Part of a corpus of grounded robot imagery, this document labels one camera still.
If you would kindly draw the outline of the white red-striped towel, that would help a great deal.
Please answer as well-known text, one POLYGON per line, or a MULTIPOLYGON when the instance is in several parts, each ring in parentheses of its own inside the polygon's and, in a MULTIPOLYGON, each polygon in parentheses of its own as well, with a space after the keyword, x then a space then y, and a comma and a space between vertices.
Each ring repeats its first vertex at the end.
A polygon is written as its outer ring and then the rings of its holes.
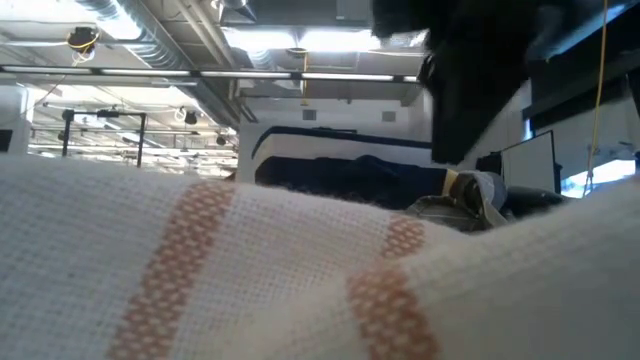
POLYGON ((0 155, 0 360, 640 360, 640 176, 467 235, 0 155))

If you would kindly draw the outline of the black background rig frame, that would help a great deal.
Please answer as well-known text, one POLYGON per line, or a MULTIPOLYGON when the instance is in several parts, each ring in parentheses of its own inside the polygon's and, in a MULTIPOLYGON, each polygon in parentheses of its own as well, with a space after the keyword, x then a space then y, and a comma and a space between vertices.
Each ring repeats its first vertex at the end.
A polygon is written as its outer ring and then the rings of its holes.
POLYGON ((64 120, 63 136, 62 136, 62 156, 66 157, 68 154, 68 145, 71 133, 71 122, 74 120, 75 115, 95 115, 97 118, 118 118, 121 116, 132 116, 140 119, 139 129, 137 130, 137 162, 136 167, 142 167, 143 147, 144 139, 146 135, 147 114, 145 112, 130 112, 130 111, 117 111, 117 110, 98 110, 98 111, 78 111, 73 109, 64 110, 62 113, 62 119, 64 120))

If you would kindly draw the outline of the grey checked towel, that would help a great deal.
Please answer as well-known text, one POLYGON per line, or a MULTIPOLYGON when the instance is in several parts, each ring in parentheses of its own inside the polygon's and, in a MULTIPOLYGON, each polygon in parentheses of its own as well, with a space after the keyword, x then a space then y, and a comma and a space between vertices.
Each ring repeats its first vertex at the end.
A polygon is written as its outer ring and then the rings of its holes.
POLYGON ((423 196, 406 213, 463 233, 487 231, 565 204, 565 196, 534 188, 508 187, 491 172, 463 171, 448 196, 423 196))

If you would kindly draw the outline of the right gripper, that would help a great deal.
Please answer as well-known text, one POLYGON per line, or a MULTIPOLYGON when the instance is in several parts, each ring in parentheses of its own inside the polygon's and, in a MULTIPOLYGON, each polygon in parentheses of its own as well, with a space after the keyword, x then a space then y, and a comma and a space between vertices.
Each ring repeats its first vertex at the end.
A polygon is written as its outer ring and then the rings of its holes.
POLYGON ((381 39, 427 32, 419 83, 433 97, 432 160, 462 162, 526 79, 548 0, 372 0, 381 39))

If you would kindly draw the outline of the navy white striped fabric basket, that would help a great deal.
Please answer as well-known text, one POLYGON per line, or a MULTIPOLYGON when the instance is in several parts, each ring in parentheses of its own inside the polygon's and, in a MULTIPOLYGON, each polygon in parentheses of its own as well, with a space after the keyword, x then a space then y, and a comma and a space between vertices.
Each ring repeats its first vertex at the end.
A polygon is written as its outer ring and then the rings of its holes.
POLYGON ((404 210, 443 193, 447 170, 431 164, 431 144, 330 128, 274 126, 251 152, 262 186, 404 210))

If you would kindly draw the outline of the black background equipment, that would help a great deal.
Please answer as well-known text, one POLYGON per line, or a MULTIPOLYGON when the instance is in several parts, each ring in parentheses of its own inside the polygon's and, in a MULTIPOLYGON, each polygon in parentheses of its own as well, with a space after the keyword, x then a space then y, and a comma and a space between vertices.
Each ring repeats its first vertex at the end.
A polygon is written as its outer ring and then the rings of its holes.
POLYGON ((501 175, 502 154, 500 152, 491 152, 486 156, 479 157, 476 160, 475 169, 481 172, 491 172, 497 175, 501 175))

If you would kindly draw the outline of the black beam with light strips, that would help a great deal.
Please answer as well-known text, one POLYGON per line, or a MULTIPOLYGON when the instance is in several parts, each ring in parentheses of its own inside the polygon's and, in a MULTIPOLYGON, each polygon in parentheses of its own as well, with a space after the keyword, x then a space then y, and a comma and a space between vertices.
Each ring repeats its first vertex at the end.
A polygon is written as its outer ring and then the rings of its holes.
POLYGON ((159 70, 101 67, 0 65, 0 73, 191 79, 304 80, 417 84, 416 76, 323 72, 159 70))

